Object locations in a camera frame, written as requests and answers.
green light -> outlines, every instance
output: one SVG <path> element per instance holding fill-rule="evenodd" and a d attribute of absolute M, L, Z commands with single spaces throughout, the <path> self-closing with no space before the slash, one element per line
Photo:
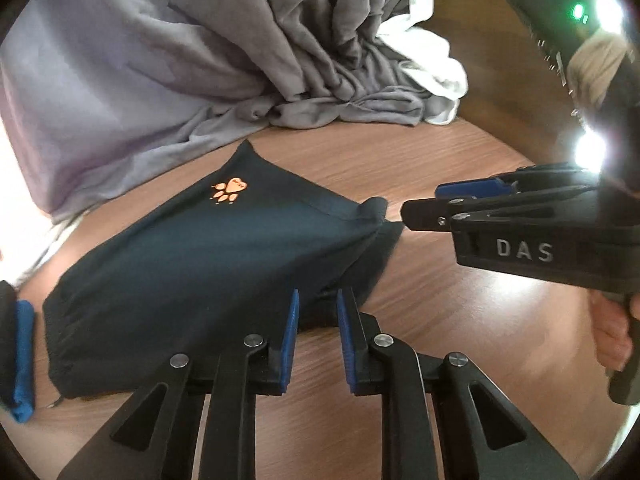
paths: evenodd
<path fill-rule="evenodd" d="M 584 16 L 584 5 L 583 4 L 577 4 L 574 7 L 574 18 L 576 20 L 581 20 L 582 17 Z"/>

paw print logo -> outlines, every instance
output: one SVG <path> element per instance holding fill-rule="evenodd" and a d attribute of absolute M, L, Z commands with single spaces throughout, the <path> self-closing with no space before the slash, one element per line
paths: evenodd
<path fill-rule="evenodd" d="M 243 189 L 246 189 L 246 186 L 247 183 L 243 182 L 242 179 L 238 177 L 232 178 L 227 184 L 221 182 L 220 184 L 211 186 L 213 189 L 218 190 L 218 192 L 211 197 L 211 200 L 218 199 L 216 205 L 226 200 L 232 204 L 236 201 L 236 198 L 238 198 L 238 193 Z"/>

bright light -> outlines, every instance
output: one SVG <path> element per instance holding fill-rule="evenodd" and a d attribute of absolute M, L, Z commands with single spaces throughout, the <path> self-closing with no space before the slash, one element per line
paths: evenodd
<path fill-rule="evenodd" d="M 616 0 L 596 0 L 596 10 L 603 30 L 614 34 L 622 32 L 624 13 Z"/>
<path fill-rule="evenodd" d="M 584 16 L 584 5 L 577 4 L 574 7 L 574 18 L 576 20 L 581 20 L 583 16 Z"/>
<path fill-rule="evenodd" d="M 598 134 L 587 130 L 575 148 L 575 163 L 586 170 L 599 173 L 602 168 L 607 145 Z"/>

round metal bolt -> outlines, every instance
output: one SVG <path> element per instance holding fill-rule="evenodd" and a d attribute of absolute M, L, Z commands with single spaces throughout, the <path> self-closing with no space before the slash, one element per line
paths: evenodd
<path fill-rule="evenodd" d="M 248 336 L 244 337 L 244 345 L 248 346 L 249 348 L 260 346 L 263 341 L 264 339 L 260 334 L 249 334 Z"/>
<path fill-rule="evenodd" d="M 458 368 L 462 368 L 469 362 L 469 358 L 460 352 L 452 352 L 449 354 L 449 362 Z"/>
<path fill-rule="evenodd" d="M 169 359 L 169 364 L 174 368 L 184 368 L 189 364 L 189 357 L 186 354 L 176 354 Z"/>
<path fill-rule="evenodd" d="M 394 343 L 394 339 L 389 334 L 378 334 L 377 336 L 375 336 L 375 338 L 373 338 L 373 342 L 377 346 L 386 348 Z"/>

wooden table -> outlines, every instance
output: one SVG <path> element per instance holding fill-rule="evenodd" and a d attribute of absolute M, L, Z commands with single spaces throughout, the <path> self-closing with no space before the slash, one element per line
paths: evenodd
<path fill-rule="evenodd" d="M 318 130 L 265 130 L 252 137 L 267 160 L 354 200 L 380 195 L 388 217 L 404 200 L 442 183 L 526 164 L 475 126 L 415 128 L 336 123 Z M 209 153 L 90 214 L 21 296 L 40 311 L 60 275 L 181 189 L 216 170 L 235 145 Z M 449 234 L 404 232 L 364 307 L 383 330 L 417 351 L 469 355 L 583 476 L 606 456 L 626 409 L 607 398 L 594 358 L 583 291 L 455 263 Z M 2 424 L 43 480 L 54 479 L 126 395 L 67 400 L 47 377 L 42 316 L 36 327 L 37 407 L 27 425 Z M 289 392 L 257 403 L 259 479 L 370 480 L 380 476 L 380 407 L 351 397 L 337 330 L 298 337 Z"/>

